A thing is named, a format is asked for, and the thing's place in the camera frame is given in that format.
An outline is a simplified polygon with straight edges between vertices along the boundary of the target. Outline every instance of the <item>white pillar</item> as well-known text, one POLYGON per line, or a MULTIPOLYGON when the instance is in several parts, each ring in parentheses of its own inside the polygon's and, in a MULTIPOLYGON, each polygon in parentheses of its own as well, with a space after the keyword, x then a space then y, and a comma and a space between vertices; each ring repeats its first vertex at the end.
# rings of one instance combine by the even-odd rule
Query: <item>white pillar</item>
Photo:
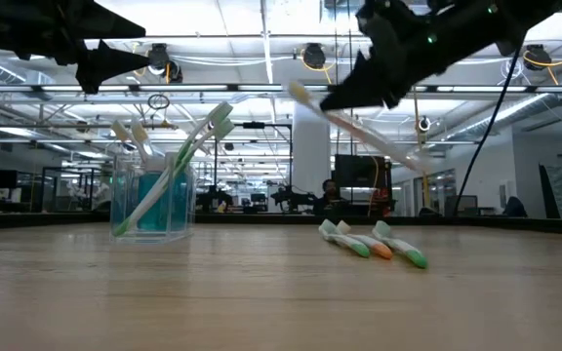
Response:
POLYGON ((295 103, 292 184, 318 197, 323 194, 322 182, 331 177, 330 126, 325 119, 295 103))

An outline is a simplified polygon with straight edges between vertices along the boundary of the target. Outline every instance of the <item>person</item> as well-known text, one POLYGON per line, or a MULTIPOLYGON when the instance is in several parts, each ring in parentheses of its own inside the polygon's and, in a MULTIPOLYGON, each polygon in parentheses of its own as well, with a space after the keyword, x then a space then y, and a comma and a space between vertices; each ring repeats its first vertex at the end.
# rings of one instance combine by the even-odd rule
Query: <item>person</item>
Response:
POLYGON ((336 183, 332 179, 327 179, 322 183, 322 190, 324 190, 324 195, 313 203, 314 215, 328 215, 337 209, 339 203, 343 201, 338 193, 336 183))

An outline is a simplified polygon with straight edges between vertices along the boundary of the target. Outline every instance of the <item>toothbrush holder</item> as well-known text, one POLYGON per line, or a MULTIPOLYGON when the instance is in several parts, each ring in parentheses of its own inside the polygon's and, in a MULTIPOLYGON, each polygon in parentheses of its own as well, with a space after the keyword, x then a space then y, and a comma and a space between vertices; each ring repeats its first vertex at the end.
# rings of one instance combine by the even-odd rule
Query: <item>toothbrush holder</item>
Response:
POLYGON ((168 187, 159 200, 140 218, 138 224, 116 236, 116 228, 129 217, 136 206, 160 178, 166 161, 176 153, 154 159, 154 168, 143 165, 140 158, 119 155, 114 160, 110 240, 117 244, 164 244, 192 233, 196 203, 196 174, 188 166, 184 172, 169 174, 168 187))

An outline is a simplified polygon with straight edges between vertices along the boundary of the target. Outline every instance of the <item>wooden table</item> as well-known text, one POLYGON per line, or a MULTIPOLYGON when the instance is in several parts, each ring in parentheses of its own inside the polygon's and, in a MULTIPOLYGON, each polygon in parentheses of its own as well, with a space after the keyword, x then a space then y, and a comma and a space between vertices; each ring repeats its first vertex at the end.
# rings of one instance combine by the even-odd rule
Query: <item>wooden table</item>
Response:
POLYGON ((562 350, 562 235, 394 230, 428 270, 311 226, 199 225, 165 246, 0 230, 0 350, 562 350))

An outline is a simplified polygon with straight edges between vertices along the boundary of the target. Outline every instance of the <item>table surface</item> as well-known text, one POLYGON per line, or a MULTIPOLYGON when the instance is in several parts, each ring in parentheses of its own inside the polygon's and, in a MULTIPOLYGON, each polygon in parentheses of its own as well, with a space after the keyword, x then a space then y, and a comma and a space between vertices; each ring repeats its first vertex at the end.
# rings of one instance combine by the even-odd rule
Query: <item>table surface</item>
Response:
POLYGON ((394 227, 423 271, 312 226, 198 225, 164 246, 107 230, 0 230, 0 350, 562 350, 562 235, 394 227))

